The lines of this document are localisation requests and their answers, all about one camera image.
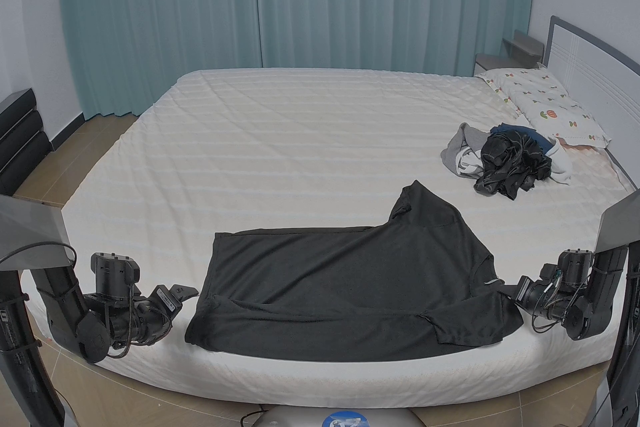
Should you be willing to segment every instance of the white bed sheet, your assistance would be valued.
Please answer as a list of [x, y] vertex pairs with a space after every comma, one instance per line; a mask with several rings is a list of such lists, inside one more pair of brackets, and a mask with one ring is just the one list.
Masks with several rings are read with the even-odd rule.
[[[178, 80], [100, 159], [63, 208], [76, 272], [94, 288], [93, 252], [136, 259], [140, 289], [202, 287], [215, 231], [379, 225], [420, 180], [458, 207], [498, 275], [535, 277], [566, 248], [593, 248], [603, 210], [632, 189], [604, 153], [570, 150], [572, 184], [546, 180], [510, 201], [457, 177], [440, 151], [461, 122], [515, 118], [480, 79], [363, 70], [196, 71]], [[29, 309], [47, 333], [30, 277]], [[101, 366], [203, 397], [326, 407], [418, 407], [487, 399], [610, 358], [606, 332], [580, 342], [525, 326], [494, 346], [379, 363], [268, 360], [184, 342], [189, 300], [165, 339]]]

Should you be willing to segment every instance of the floral pillowcase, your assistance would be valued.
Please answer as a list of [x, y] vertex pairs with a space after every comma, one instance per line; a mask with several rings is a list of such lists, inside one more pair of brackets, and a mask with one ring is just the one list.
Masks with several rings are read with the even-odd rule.
[[572, 100], [548, 69], [504, 68], [485, 71], [483, 79], [505, 103], [529, 120], [541, 135], [564, 139], [570, 146], [606, 148], [611, 141], [593, 117]]

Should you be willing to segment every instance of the white headboard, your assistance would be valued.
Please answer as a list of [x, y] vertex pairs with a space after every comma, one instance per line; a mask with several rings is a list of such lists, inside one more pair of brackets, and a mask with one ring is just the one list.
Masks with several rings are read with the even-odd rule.
[[607, 151], [640, 186], [640, 64], [556, 16], [543, 64], [591, 111], [611, 137]]

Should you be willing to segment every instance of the blue clothing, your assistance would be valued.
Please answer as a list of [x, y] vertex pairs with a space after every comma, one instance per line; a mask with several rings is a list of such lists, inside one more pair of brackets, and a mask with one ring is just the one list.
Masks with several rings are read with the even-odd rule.
[[540, 149], [545, 155], [547, 154], [547, 152], [551, 151], [551, 148], [554, 147], [554, 145], [550, 143], [546, 137], [543, 137], [533, 128], [529, 127], [519, 127], [517, 125], [506, 125], [505, 123], [500, 123], [497, 127], [493, 127], [490, 132], [492, 134], [499, 134], [508, 130], [515, 130], [516, 132], [526, 134], [531, 137], [536, 143], [538, 143]]

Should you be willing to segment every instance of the blue sticker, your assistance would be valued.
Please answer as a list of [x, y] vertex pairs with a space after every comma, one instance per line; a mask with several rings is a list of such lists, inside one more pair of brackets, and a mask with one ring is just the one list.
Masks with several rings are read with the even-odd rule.
[[322, 427], [370, 427], [367, 419], [354, 411], [331, 413], [322, 423]]

